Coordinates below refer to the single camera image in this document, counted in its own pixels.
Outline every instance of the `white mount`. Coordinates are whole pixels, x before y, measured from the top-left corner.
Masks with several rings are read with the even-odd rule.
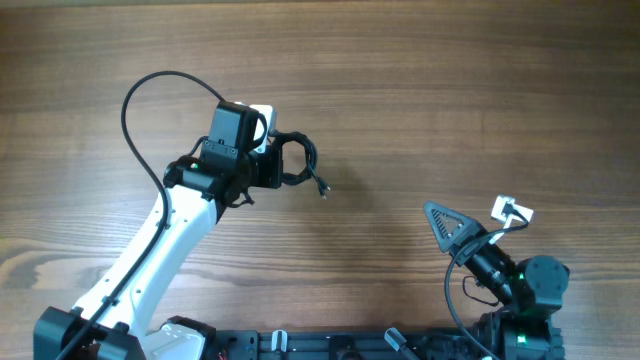
[[[240,101],[235,102],[238,105],[244,105]],[[254,151],[262,154],[267,149],[267,141],[269,139],[269,132],[275,129],[276,127],[276,118],[278,117],[278,113],[271,105],[249,105],[250,108],[258,110],[262,115],[264,115],[265,120],[267,121],[267,136],[262,139],[262,144],[257,148],[253,149]],[[262,122],[258,121],[256,124],[256,132],[253,135],[253,140],[258,140],[262,137],[264,133],[264,128],[262,126]]]
[[[518,216],[513,214],[509,214],[506,216],[505,213],[502,212],[504,206],[507,204],[511,204],[515,210],[517,210],[528,222],[531,222],[531,218],[533,218],[533,210],[528,209],[524,206],[516,205],[516,199],[507,196],[507,195],[498,195],[496,198],[495,204],[493,204],[493,210],[491,210],[491,217],[501,223],[504,224],[503,229],[511,227],[511,222],[513,219],[516,219],[520,222],[523,222]],[[504,233],[495,234],[491,240],[489,240],[489,244],[495,244],[500,238],[504,235]]]

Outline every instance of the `wooden table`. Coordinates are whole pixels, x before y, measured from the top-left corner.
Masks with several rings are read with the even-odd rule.
[[[36,319],[69,309],[146,218],[156,190],[119,112],[157,70],[272,104],[317,145],[329,200],[305,183],[252,190],[161,301],[219,329],[453,325],[449,258],[422,206],[495,228],[500,193],[536,210],[501,245],[571,268],[555,316],[571,359],[640,342],[640,52],[632,7],[544,1],[262,3],[0,13],[0,358],[31,356]],[[208,132],[216,101],[179,78],[134,96],[156,173]],[[286,170],[302,168],[299,146]],[[467,323],[489,308],[453,297]]]

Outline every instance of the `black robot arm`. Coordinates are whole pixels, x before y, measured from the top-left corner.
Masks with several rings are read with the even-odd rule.
[[[502,215],[519,218],[523,224],[494,232],[476,220],[434,202],[425,212],[443,253],[452,261],[445,276],[445,297],[460,330],[493,359],[562,359],[564,349],[559,329],[551,326],[551,315],[562,307],[562,294],[569,282],[569,269],[550,256],[536,256],[515,264],[492,239],[499,233],[522,230],[529,221],[507,202]],[[504,306],[482,316],[471,332],[458,318],[449,294],[455,265],[465,266]]]

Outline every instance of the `black cable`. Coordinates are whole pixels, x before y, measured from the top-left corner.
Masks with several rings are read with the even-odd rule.
[[[467,287],[466,287],[467,279],[469,279],[469,278],[473,279],[473,281],[475,281],[476,284],[477,284],[477,281],[478,281],[478,279],[473,275],[467,275],[464,278],[462,278],[462,292],[468,298],[471,298],[471,299],[473,299],[473,300],[475,300],[475,301],[477,301],[479,303],[482,303],[482,304],[485,304],[485,305],[489,305],[489,306],[493,306],[493,307],[496,307],[496,306],[500,305],[500,300],[496,300],[494,302],[489,302],[489,301],[486,301],[486,300],[479,299],[479,298],[477,298],[477,297],[475,297],[473,295],[469,295],[469,293],[467,292]]]
[[[178,72],[178,71],[159,71],[159,72],[147,75],[147,76],[143,77],[142,79],[138,80],[138,82],[136,82],[131,87],[131,89],[127,93],[127,96],[125,96],[124,102],[122,103],[122,112],[120,113],[120,123],[122,125],[122,134],[124,135],[124,139],[127,141],[127,145],[129,145],[129,148],[131,149],[131,152],[133,152],[133,156],[136,157],[136,159],[138,160],[140,165],[142,165],[142,167],[147,172],[147,174],[149,174],[149,177],[151,178],[151,180],[153,180],[153,183],[155,184],[156,188],[158,188],[158,191],[160,192],[160,197],[162,198],[162,217],[160,218],[160,221],[158,222],[158,229],[153,234],[153,237],[151,238],[151,241],[149,241],[149,244],[147,244],[147,247],[144,249],[142,254],[140,254],[140,256],[138,257],[136,262],[133,264],[133,266],[131,266],[129,271],[127,271],[127,273],[124,275],[122,280],[120,280],[118,285],[116,285],[116,287],[113,289],[111,294],[109,296],[105,296],[104,299],[102,299],[102,305],[93,314],[93,316],[91,316],[91,318],[84,324],[84,326],[73,336],[73,338],[64,347],[64,349],[62,349],[60,354],[56,357],[57,360],[66,359],[71,354],[72,351],[75,351],[76,348],[83,341],[83,338],[84,338],[85,334],[87,333],[87,331],[89,331],[89,329],[91,329],[93,324],[95,324],[98,321],[98,319],[102,316],[102,314],[104,314],[104,312],[107,310],[107,308],[109,306],[111,306],[116,301],[116,299],[117,299],[118,295],[120,295],[120,292],[122,291],[122,289],[126,286],[127,282],[129,282],[129,280],[131,280],[131,277],[135,274],[135,272],[138,270],[140,265],[142,265],[142,262],[149,255],[149,253],[153,249],[153,247],[156,244],[156,242],[158,242],[158,239],[160,238],[160,235],[162,235],[162,231],[164,231],[164,228],[167,225],[167,218],[168,218],[168,214],[169,214],[169,201],[167,199],[167,194],[164,191],[164,187],[162,186],[162,183],[160,182],[158,177],[154,174],[153,170],[151,170],[151,168],[149,167],[147,162],[142,158],[142,155],[140,155],[140,153],[138,152],[138,149],[136,149],[135,145],[133,145],[133,141],[131,140],[131,137],[129,136],[129,130],[127,130],[127,119],[126,119],[127,106],[129,105],[129,100],[131,100],[131,96],[136,91],[136,89],[138,89],[142,84],[144,84],[145,82],[147,82],[147,81],[149,81],[149,80],[151,80],[153,78],[156,78],[158,76],[166,76],[166,75],[175,75],[175,76],[180,76],[180,77],[192,80],[192,81],[200,84],[205,89],[209,90],[209,92],[211,92],[215,97],[217,97],[218,100],[224,101],[224,98],[220,94],[218,94],[217,91],[215,91],[211,86],[207,85],[202,80],[200,80],[200,79],[198,79],[198,78],[196,78],[196,77],[194,77],[192,75],[185,74],[185,73]],[[193,152],[195,152],[195,149],[198,148],[198,145],[199,145],[199,143],[196,143],[196,146],[195,146]]]
[[[253,205],[253,204],[256,203],[255,201],[253,201],[253,199],[249,195],[249,191],[248,190],[243,191],[242,195],[244,195],[244,200],[242,200],[239,204],[229,204],[229,205],[227,205],[227,207],[231,208],[231,209],[237,209],[237,208],[239,208],[240,206],[242,206],[244,204]]]
[[[527,226],[529,226],[529,221],[527,221],[527,219],[524,218],[524,216],[522,216],[522,214],[520,214],[517,210],[512,209],[511,212],[513,215],[519,217],[520,219],[522,219],[522,221],[524,222],[523,225],[518,225],[518,226],[512,226],[506,229],[499,229],[499,230],[495,230],[492,231],[490,233],[487,233],[483,236],[480,236],[472,241],[470,241],[467,245],[463,246],[462,249],[460,249],[455,256],[453,256],[451,258],[451,262],[449,263],[449,267],[447,268],[447,272],[444,276],[444,297],[445,300],[447,301],[447,307],[449,308],[449,312],[451,313],[451,317],[453,318],[453,321],[455,321],[456,325],[458,325],[458,328],[460,329],[460,331],[462,331],[462,333],[469,338],[469,340],[471,340],[471,342],[477,346],[480,350],[482,350],[482,352],[484,352],[487,356],[490,356],[492,359],[494,360],[500,360],[500,358],[498,358],[496,355],[494,355],[489,349],[487,349],[486,347],[484,347],[475,337],[473,337],[473,335],[471,335],[469,333],[469,331],[467,331],[467,329],[464,327],[464,324],[462,323],[462,321],[460,320],[460,317],[458,316],[458,313],[456,312],[455,308],[453,307],[453,303],[451,302],[451,291],[449,289],[450,286],[450,281],[451,281],[451,273],[453,272],[453,267],[455,266],[456,262],[458,261],[458,258],[464,254],[465,250],[467,250],[467,248],[471,247],[471,246],[475,246],[476,243],[481,243],[484,240],[486,240],[487,237],[493,237],[496,234],[507,234],[510,232],[514,232],[514,231],[518,231],[518,230],[522,230],[524,228],[526,228]]]
[[[277,130],[273,130],[269,135],[274,137],[271,146],[282,148],[284,144],[295,141],[304,148],[306,167],[298,175],[283,173],[282,182],[289,186],[295,186],[313,178],[316,183],[318,183],[318,192],[320,192],[320,196],[326,198],[326,191],[331,190],[331,188],[321,177],[318,176],[318,174],[316,174],[318,151],[316,150],[316,146],[313,142],[305,134],[297,131],[281,133]]]
[[[187,156],[193,156],[193,154],[196,153],[196,151],[198,151],[198,147],[200,147],[200,144],[202,144],[205,140],[207,140],[209,137],[207,135],[205,136],[201,136],[200,139],[198,139],[198,141],[196,141],[196,144],[193,145],[193,149],[191,149],[191,151],[189,151],[189,153],[187,154]]]

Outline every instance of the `wood grain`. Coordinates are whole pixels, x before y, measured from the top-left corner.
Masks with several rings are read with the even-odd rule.
[[[556,316],[570,359],[637,358],[640,29],[632,5],[439,1],[56,8],[0,12],[0,358],[31,356],[48,305],[110,267],[155,191],[120,132],[140,77],[175,69],[272,104],[320,152],[313,184],[252,191],[173,281],[173,315],[219,329],[453,325],[427,200],[489,226],[500,193],[536,210],[503,246],[572,270]],[[208,131],[202,89],[134,96],[158,174]],[[287,146],[287,170],[303,166]],[[487,311],[454,302],[468,322]]]
[[[313,2],[313,0],[2,0],[0,9],[34,8],[54,6],[122,6],[122,5],[178,5],[178,4],[220,4],[220,3],[273,3],[273,2]]]

